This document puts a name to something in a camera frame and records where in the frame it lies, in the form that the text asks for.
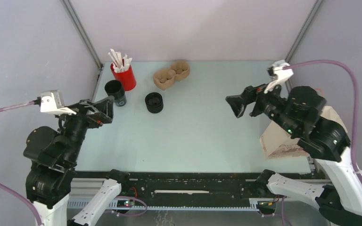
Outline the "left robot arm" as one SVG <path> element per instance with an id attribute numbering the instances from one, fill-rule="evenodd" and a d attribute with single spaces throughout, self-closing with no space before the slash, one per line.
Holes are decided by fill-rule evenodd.
<path id="1" fill-rule="evenodd" d="M 93 226 L 115 197 L 129 193 L 129 174 L 113 169 L 91 201 L 72 219 L 67 218 L 71 182 L 86 132 L 110 124 L 113 105 L 112 96 L 68 106 L 54 95 L 41 97 L 41 112 L 54 115 L 60 122 L 59 130 L 48 126 L 33 130 L 23 153 L 32 162 L 25 183 L 26 196 L 37 209 L 41 225 Z"/>

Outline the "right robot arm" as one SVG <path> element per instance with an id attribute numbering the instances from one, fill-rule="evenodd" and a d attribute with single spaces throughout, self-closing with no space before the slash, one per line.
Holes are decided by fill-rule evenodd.
<path id="1" fill-rule="evenodd" d="M 250 116 L 265 114 L 286 131 L 324 170 L 331 184 L 314 185 L 264 170 L 256 179 L 258 195 L 287 196 L 316 208 L 337 226 L 362 226 L 362 184 L 350 159 L 351 141 L 343 126 L 321 116 L 326 99 L 308 86 L 293 88 L 287 98 L 280 85 L 265 92 L 264 85 L 248 86 L 239 95 L 227 96 L 235 116 L 243 116 L 254 104 Z"/>

